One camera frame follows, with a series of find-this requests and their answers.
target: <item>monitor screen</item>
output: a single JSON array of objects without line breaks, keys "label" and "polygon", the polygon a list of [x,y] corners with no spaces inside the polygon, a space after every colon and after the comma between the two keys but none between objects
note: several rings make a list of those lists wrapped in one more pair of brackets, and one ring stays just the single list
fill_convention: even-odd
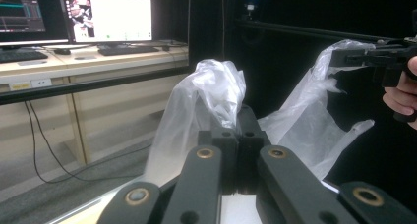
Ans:
[{"label": "monitor screen", "polygon": [[0,0],[0,47],[68,43],[60,0]]},{"label": "monitor screen", "polygon": [[64,0],[73,44],[152,40],[150,0]]}]

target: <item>desk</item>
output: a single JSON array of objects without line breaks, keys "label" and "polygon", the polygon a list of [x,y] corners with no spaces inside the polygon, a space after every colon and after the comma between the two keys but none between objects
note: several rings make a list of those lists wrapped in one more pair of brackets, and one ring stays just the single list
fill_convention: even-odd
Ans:
[{"label": "desk", "polygon": [[[9,84],[32,80],[51,79],[54,85],[79,83],[188,65],[187,47],[171,48],[169,53],[160,51],[111,57],[99,55],[95,47],[72,50],[68,56],[46,54],[49,58],[43,64],[0,64],[0,92],[9,91]],[[74,157],[60,157],[66,160],[66,165],[72,166],[72,170],[140,140],[152,138],[158,125],[158,118],[155,117],[160,117],[159,112],[164,109],[170,91],[184,77],[174,76],[43,98],[33,100],[32,105],[52,149],[69,150],[63,154]],[[33,171],[30,119],[23,102],[0,106],[0,134],[0,174],[12,180],[7,185],[0,185],[1,201],[13,195],[9,193],[10,187],[22,185],[25,189],[21,192],[24,192],[29,189],[24,185],[26,180],[36,179],[35,184],[38,185],[41,181]],[[35,138],[36,151],[46,152],[46,143],[37,127]],[[27,168],[27,175],[18,178],[16,164],[4,166],[17,162],[25,162],[23,167]],[[57,165],[54,166],[41,168],[46,179],[62,175],[54,172],[54,169],[58,170]]]}]

